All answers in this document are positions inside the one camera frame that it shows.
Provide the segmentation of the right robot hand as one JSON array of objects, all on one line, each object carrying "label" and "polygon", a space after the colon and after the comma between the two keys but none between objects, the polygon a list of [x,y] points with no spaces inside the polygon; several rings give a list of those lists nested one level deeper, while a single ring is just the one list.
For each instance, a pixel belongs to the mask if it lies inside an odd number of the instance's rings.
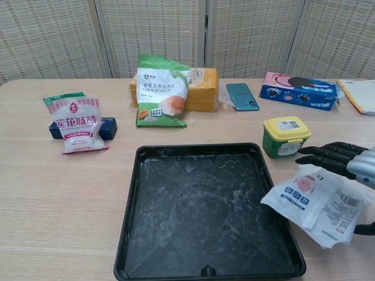
[{"label": "right robot hand", "polygon": [[374,189],[374,148],[333,142],[321,147],[300,148],[298,153],[303,155],[295,160],[299,165],[322,167]]}]

